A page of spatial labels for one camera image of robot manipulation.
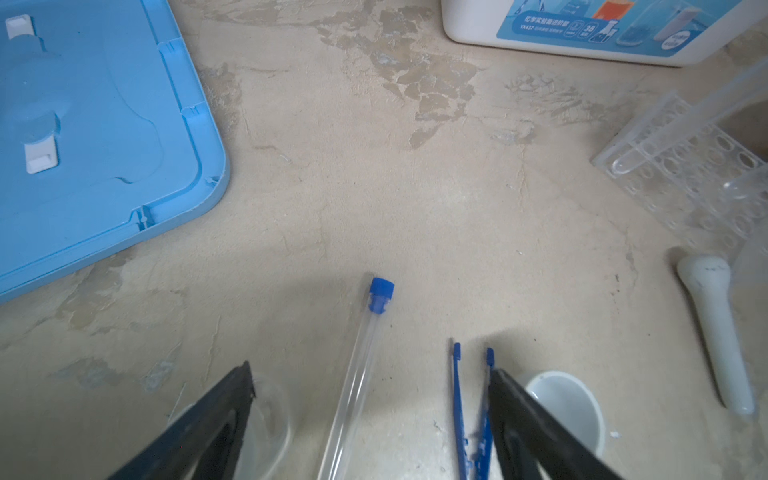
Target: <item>blue cap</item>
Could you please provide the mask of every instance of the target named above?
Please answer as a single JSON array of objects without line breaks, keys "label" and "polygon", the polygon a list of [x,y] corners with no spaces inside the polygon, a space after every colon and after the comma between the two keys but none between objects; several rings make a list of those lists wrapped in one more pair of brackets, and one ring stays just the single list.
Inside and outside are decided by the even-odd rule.
[{"label": "blue cap", "polygon": [[381,315],[384,313],[384,307],[392,299],[392,293],[395,291],[395,284],[384,280],[383,278],[374,278],[371,282],[371,304],[368,308],[372,312]]}]

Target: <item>white clip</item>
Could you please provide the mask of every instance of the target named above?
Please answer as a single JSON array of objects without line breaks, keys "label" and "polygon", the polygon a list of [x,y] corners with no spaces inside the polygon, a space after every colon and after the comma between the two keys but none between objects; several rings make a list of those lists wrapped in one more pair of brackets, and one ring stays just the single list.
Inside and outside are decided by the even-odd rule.
[{"label": "white clip", "polygon": [[19,35],[35,36],[35,27],[32,26],[32,19],[29,15],[19,15],[5,19],[5,30],[8,31],[8,40]]},{"label": "white clip", "polygon": [[53,134],[36,144],[24,144],[24,156],[28,174],[36,174],[58,165],[56,139]]}]

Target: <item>white cup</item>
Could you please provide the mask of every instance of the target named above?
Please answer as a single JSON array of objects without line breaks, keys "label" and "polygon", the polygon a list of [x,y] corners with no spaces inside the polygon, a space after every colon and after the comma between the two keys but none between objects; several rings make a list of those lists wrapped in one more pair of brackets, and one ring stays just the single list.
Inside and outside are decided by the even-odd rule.
[{"label": "white cup", "polygon": [[584,382],[570,373],[548,370],[523,376],[519,383],[583,446],[598,458],[603,455],[603,412]]}]

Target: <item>test tube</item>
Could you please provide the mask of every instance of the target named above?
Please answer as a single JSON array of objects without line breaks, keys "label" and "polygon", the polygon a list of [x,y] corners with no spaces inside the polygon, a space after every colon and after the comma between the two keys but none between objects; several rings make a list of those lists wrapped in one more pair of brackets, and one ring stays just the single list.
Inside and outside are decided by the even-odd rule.
[{"label": "test tube", "polygon": [[351,457],[355,432],[362,405],[368,394],[370,373],[376,352],[376,337],[381,323],[380,316],[392,299],[395,284],[383,278],[371,282],[370,301],[362,315],[357,340],[349,359],[344,387],[342,387],[331,433],[328,435],[326,452],[317,480],[342,480]]}]

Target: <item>blue label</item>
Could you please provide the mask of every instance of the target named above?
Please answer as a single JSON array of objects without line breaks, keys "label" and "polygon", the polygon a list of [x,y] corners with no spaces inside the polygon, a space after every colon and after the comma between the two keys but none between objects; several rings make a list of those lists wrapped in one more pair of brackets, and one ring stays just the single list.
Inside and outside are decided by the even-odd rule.
[{"label": "blue label", "polygon": [[497,38],[669,57],[741,0],[515,0]]}]

